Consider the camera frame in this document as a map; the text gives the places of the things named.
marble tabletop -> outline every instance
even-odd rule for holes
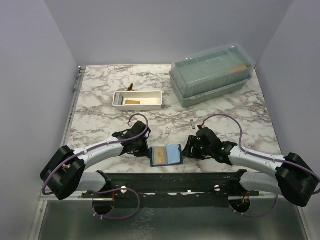
[[[188,108],[182,108],[170,83],[171,65],[100,65],[88,66],[85,71],[68,146],[80,148],[109,138],[114,132],[127,127],[129,117],[143,113],[149,120],[151,134],[149,147],[181,144],[185,147],[188,136],[195,135],[190,120],[201,124],[210,114],[224,113],[236,118],[243,128],[244,147],[263,153],[281,154],[276,134],[268,113],[257,75],[239,91]],[[117,111],[112,106],[113,93],[126,90],[133,83],[134,90],[161,90],[161,110],[130,112]],[[226,117],[214,117],[206,122],[222,141],[238,142],[238,126]],[[186,158],[183,165],[150,167],[147,157],[132,155],[107,159],[88,172],[102,170],[108,173],[201,173],[236,172],[244,167],[229,166],[214,159]]]

gray wall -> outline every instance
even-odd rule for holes
[[[320,1],[295,0],[264,52],[257,75],[281,150],[320,175]],[[320,237],[320,197],[308,210]]]
[[[259,61],[293,0],[44,0],[79,65],[170,63],[239,42]]]
[[[59,147],[77,64],[42,0],[0,7],[0,238],[29,236],[39,174]]]

purple cable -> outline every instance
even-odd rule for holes
[[[279,198],[278,198],[278,194],[276,194],[276,195],[275,195],[275,202],[274,202],[273,207],[272,207],[269,211],[267,211],[267,212],[265,212],[265,213],[262,213],[262,214],[259,214],[259,215],[251,215],[251,214],[246,214],[246,213],[238,212],[238,211],[236,211],[230,204],[229,204],[229,207],[233,210],[233,212],[234,212],[235,214],[238,214],[238,215],[241,215],[241,216],[247,217],[247,218],[256,219],[256,218],[262,218],[262,217],[265,217],[265,216],[267,216],[267,215],[269,215],[269,214],[272,214],[272,213],[276,210],[276,208],[277,208],[277,206],[278,206],[278,203],[279,203]]]
[[[85,151],[81,151],[75,155],[72,155],[70,157],[68,157],[66,160],[64,160],[63,162],[61,162],[51,173],[50,175],[47,177],[47,179],[45,180],[43,186],[42,186],[42,194],[45,195],[45,196],[48,196],[48,195],[51,195],[53,194],[53,192],[46,192],[46,187],[48,186],[48,183],[50,182],[51,178],[53,177],[53,175],[65,164],[67,164],[70,160],[80,156],[80,155],[84,155],[86,153],[89,153],[91,152],[92,150],[95,150],[97,148],[101,148],[101,147],[104,147],[104,146],[108,146],[108,145],[111,145],[111,144],[121,144],[121,143],[125,143],[125,142],[128,142],[128,141],[132,141],[132,140],[135,140],[139,137],[141,137],[142,135],[144,135],[147,131],[148,131],[148,128],[149,128],[149,121],[147,119],[147,117],[141,113],[135,113],[133,114],[130,118],[129,118],[129,121],[128,121],[128,124],[131,122],[131,119],[134,117],[134,116],[141,116],[145,119],[145,122],[146,122],[146,127],[145,129],[140,133],[138,134],[137,136],[133,136],[133,137],[130,137],[128,139],[123,139],[123,140],[118,140],[118,141],[111,141],[111,142],[104,142],[104,143],[101,143],[99,145],[96,145],[96,146],[93,146],[93,147],[90,147]]]
[[[309,170],[309,169],[307,169],[307,168],[305,168],[305,167],[303,167],[303,166],[300,166],[300,165],[298,165],[298,164],[296,164],[296,163],[293,163],[293,162],[290,162],[290,161],[286,161],[286,160],[282,160],[282,159],[273,159],[273,158],[271,158],[271,157],[263,156],[263,155],[260,155],[260,154],[257,154],[257,153],[254,153],[254,152],[250,152],[250,151],[248,151],[248,150],[245,150],[245,149],[242,147],[242,144],[241,144],[241,142],[242,142],[242,136],[243,136],[242,127],[241,127],[240,123],[239,123],[235,118],[233,118],[232,116],[229,116],[229,115],[223,114],[223,113],[212,114],[212,115],[208,116],[205,120],[203,120],[203,124],[202,124],[201,126],[203,126],[203,125],[205,124],[205,121],[207,121],[208,119],[210,119],[210,118],[212,118],[212,117],[216,117],[216,116],[223,116],[223,117],[227,117],[227,118],[229,118],[229,119],[232,119],[232,120],[238,125],[238,127],[239,127],[239,129],[240,129],[239,148],[241,149],[241,151],[243,151],[243,152],[245,152],[245,153],[247,153],[247,154],[249,154],[249,155],[251,155],[251,156],[258,157],[258,158],[261,158],[261,159],[264,159],[264,160],[268,160],[268,161],[272,161],[272,162],[275,161],[275,162],[278,162],[278,163],[289,164],[289,165],[291,165],[291,166],[294,166],[294,167],[296,167],[296,168],[298,168],[298,169],[301,169],[301,170],[307,172],[308,174],[312,175],[312,176],[318,181],[318,183],[320,183],[320,177],[319,177],[317,174],[315,174],[313,171],[311,171],[311,170]],[[313,195],[316,195],[316,194],[319,194],[319,193],[320,193],[320,189],[318,189],[317,191],[315,191],[315,192],[313,193]]]
[[[112,189],[112,190],[109,190],[109,191],[101,191],[101,192],[96,192],[95,194],[109,194],[109,193],[113,193],[113,192],[117,192],[117,191],[121,191],[121,190],[128,190],[132,193],[135,194],[136,198],[138,199],[138,205],[136,206],[136,209],[135,211],[128,215],[128,216],[121,216],[121,217],[113,217],[113,216],[105,216],[105,215],[99,215],[97,214],[96,212],[96,209],[95,209],[95,205],[93,205],[92,209],[94,211],[94,215],[93,216],[99,216],[100,218],[104,218],[104,219],[111,219],[111,220],[126,220],[126,219],[129,219],[131,217],[133,217],[134,215],[136,215],[139,210],[140,210],[140,198],[139,198],[139,195],[138,193],[133,190],[133,189],[130,189],[130,188],[116,188],[116,189]]]

